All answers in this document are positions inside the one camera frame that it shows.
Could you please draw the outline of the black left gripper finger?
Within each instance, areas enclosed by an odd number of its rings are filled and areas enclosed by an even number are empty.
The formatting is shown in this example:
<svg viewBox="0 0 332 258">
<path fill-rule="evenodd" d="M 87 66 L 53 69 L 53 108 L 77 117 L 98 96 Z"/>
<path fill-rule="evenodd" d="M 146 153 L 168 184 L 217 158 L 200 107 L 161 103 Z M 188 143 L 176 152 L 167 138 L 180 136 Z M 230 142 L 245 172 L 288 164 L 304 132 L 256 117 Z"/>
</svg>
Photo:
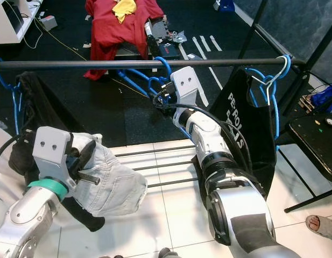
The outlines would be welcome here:
<svg viewBox="0 0 332 258">
<path fill-rule="evenodd" d="M 78 157 L 78 167 L 80 169 L 84 169 L 87 163 L 94 158 L 95 145 L 95 141 L 90 141 L 80 151 L 80 156 Z"/>
</svg>

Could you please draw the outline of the light blue denim garment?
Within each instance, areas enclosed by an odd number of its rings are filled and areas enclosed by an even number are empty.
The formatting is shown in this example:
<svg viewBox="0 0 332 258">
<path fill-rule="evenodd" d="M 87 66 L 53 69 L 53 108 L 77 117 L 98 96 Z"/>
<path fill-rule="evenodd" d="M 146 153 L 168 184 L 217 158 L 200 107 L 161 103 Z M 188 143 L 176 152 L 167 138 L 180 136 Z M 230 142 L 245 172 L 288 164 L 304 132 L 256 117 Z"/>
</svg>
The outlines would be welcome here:
<svg viewBox="0 0 332 258">
<path fill-rule="evenodd" d="M 80 211 L 94 217 L 128 216 L 136 213 L 147 192 L 144 175 L 119 162 L 114 153 L 102 144 L 101 134 L 72 133 L 72 147 L 82 150 L 90 143 L 95 148 L 89 162 L 80 172 L 97 177 L 97 185 L 85 181 L 77 183 L 70 202 Z"/>
</svg>

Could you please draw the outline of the green tape wrist band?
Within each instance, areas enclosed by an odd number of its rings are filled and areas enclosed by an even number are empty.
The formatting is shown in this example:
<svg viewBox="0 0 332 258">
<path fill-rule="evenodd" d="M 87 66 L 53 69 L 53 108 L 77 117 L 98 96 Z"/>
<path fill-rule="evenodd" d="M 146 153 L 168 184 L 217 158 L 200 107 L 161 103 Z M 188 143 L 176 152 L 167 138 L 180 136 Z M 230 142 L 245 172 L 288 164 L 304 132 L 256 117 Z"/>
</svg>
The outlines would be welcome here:
<svg viewBox="0 0 332 258">
<path fill-rule="evenodd" d="M 28 183 L 27 187 L 41 187 L 43 189 L 47 189 L 48 191 L 53 192 L 53 194 L 55 194 L 60 201 L 65 199 L 65 197 L 67 197 L 67 195 L 69 194 L 69 187 L 65 186 L 59 180 L 55 180 L 52 178 L 43 178 L 32 181 Z"/>
</svg>

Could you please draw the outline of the black equipment case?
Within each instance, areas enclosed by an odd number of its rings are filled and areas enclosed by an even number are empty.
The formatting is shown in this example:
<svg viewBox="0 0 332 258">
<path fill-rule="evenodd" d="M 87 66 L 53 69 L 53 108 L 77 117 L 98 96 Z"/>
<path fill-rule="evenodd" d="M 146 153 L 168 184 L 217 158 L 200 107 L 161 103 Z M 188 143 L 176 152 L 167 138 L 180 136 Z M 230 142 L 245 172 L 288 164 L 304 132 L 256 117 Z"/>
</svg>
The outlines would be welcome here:
<svg viewBox="0 0 332 258">
<path fill-rule="evenodd" d="M 172 39 L 171 31 L 168 29 L 165 18 L 148 19 L 145 23 L 145 33 L 152 57 L 160 56 L 166 60 L 180 59 L 180 52 Z"/>
</svg>

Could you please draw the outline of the crumpled silver foil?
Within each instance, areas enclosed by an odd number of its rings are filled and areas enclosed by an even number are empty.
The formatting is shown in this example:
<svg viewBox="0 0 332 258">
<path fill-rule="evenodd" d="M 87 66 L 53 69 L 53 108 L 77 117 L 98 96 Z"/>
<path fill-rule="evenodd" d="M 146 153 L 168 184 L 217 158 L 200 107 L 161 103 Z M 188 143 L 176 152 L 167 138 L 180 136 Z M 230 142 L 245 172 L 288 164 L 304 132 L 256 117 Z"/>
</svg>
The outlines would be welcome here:
<svg viewBox="0 0 332 258">
<path fill-rule="evenodd" d="M 183 44 L 183 42 L 188 41 L 184 31 L 170 31 L 168 36 L 174 44 Z"/>
</svg>

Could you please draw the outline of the red draped cloth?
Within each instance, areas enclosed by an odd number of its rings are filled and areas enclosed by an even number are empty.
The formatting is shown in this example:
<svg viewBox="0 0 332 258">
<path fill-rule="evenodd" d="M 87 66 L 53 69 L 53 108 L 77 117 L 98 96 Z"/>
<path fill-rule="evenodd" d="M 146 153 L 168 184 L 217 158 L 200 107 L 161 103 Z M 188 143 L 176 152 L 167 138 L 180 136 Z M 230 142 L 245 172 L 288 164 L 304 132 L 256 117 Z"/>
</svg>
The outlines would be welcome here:
<svg viewBox="0 0 332 258">
<path fill-rule="evenodd" d="M 156 0 L 135 0 L 137 10 L 127 15 L 122 24 L 116 19 L 112 7 L 114 0 L 86 0 L 85 8 L 92 19 L 90 30 L 90 59 L 112 61 L 121 44 L 128 42 L 136 47 L 142 59 L 148 58 L 145 23 L 159 19 L 164 12 Z"/>
</svg>

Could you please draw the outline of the black rack bottom shelf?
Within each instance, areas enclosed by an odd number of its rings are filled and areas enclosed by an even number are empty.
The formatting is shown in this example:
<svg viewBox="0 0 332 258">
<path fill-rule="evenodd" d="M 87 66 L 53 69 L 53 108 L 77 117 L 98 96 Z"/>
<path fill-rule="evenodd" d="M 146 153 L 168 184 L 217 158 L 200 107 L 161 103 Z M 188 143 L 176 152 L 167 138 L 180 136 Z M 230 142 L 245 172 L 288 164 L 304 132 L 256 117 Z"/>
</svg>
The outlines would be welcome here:
<svg viewBox="0 0 332 258">
<path fill-rule="evenodd" d="M 156 184 L 170 191 L 196 185 L 192 163 L 195 150 L 186 140 L 112 147 L 111 151 L 122 164 L 144 175 L 150 186 Z"/>
</svg>

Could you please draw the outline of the black shirt with white print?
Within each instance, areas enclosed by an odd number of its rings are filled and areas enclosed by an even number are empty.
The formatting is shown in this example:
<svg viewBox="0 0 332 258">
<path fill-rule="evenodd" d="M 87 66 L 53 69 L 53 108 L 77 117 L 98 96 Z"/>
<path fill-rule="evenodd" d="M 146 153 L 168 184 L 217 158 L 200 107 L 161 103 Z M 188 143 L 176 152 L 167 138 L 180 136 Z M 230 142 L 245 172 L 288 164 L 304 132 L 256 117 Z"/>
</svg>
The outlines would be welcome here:
<svg viewBox="0 0 332 258">
<path fill-rule="evenodd" d="M 259 189 L 262 199 L 267 199 L 277 161 L 274 109 L 264 97 L 250 93 L 254 84 L 248 71 L 239 68 L 234 72 L 208 113 L 202 114 L 214 127 L 214 134 L 204 139 L 222 139 L 228 158 Z"/>
</svg>

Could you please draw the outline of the small blue box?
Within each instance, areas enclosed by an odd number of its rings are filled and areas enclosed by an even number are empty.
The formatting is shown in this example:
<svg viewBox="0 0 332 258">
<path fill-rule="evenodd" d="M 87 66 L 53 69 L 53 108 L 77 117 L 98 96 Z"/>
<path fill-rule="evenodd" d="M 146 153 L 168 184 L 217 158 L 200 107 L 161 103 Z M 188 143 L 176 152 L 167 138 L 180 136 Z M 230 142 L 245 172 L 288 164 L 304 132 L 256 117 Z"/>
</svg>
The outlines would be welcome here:
<svg viewBox="0 0 332 258">
<path fill-rule="evenodd" d="M 217 12 L 235 12 L 234 0 L 214 0 L 213 7 Z"/>
</svg>

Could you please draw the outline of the grey robot right foot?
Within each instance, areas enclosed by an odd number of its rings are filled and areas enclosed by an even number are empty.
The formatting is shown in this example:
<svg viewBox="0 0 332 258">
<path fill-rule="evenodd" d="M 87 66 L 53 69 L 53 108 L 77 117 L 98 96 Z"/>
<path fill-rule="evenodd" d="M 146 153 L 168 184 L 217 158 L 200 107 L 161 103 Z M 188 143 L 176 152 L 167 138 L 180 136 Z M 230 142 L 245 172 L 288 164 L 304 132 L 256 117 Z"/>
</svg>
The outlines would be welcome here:
<svg viewBox="0 0 332 258">
<path fill-rule="evenodd" d="M 170 248 L 163 248 L 159 251 L 158 258 L 181 258 L 181 256 Z"/>
</svg>

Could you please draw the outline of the small grey adapter box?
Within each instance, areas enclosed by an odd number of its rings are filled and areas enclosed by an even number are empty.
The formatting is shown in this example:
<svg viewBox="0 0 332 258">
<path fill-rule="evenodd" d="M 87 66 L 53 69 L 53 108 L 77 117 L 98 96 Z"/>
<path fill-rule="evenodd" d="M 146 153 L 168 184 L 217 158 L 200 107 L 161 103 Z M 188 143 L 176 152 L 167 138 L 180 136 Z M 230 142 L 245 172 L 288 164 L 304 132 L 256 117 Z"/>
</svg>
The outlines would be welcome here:
<svg viewBox="0 0 332 258">
<path fill-rule="evenodd" d="M 43 25 L 43 28 L 46 31 L 50 31 L 53 28 L 58 26 L 58 22 L 57 22 L 55 16 L 42 17 L 39 19 L 39 22 L 41 22 L 41 24 Z"/>
</svg>

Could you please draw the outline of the black side table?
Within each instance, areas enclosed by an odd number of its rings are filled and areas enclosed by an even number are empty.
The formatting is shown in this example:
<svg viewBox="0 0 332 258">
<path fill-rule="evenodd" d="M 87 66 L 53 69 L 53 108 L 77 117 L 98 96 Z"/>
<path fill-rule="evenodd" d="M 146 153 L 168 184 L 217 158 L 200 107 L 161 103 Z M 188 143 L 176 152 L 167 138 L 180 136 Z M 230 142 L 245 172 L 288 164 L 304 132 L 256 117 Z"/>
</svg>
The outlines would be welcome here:
<svg viewBox="0 0 332 258">
<path fill-rule="evenodd" d="M 286 129 L 321 175 L 332 182 L 332 113 L 294 118 Z"/>
</svg>

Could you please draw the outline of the blue plastic item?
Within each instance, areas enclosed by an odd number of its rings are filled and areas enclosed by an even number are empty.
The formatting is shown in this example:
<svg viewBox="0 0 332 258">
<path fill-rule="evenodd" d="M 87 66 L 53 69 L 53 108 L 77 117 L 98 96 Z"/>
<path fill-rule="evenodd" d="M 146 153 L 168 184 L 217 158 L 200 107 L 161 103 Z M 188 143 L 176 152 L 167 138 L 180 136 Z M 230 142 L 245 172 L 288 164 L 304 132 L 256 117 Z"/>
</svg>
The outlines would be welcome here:
<svg viewBox="0 0 332 258">
<path fill-rule="evenodd" d="M 310 96 L 310 101 L 316 112 L 332 113 L 332 84 L 329 84 L 323 91 Z"/>
</svg>

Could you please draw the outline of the person's foot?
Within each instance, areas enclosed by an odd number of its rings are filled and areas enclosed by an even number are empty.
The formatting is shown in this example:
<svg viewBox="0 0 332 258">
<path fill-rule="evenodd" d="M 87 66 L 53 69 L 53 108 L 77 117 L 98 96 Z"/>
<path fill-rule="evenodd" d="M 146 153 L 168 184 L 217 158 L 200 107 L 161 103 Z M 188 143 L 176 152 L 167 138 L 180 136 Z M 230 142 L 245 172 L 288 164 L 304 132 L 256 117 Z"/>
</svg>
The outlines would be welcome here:
<svg viewBox="0 0 332 258">
<path fill-rule="evenodd" d="M 332 240 L 332 219 L 311 214 L 306 217 L 306 226 L 313 233 Z"/>
</svg>

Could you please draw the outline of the black rack top rail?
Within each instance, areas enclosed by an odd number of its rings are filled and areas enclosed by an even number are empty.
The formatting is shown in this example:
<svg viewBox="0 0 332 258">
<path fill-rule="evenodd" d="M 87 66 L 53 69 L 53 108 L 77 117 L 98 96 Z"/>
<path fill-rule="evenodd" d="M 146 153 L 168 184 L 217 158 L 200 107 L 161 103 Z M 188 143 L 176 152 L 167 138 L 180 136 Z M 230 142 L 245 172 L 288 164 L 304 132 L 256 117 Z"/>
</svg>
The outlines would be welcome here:
<svg viewBox="0 0 332 258">
<path fill-rule="evenodd" d="M 170 60 L 171 67 L 203 66 L 281 66 L 284 59 L 219 59 L 219 60 Z M 156 60 L 128 60 L 128 61 L 0 61 L 0 70 L 53 70 L 53 69 L 143 69 L 163 67 L 163 63 Z"/>
</svg>

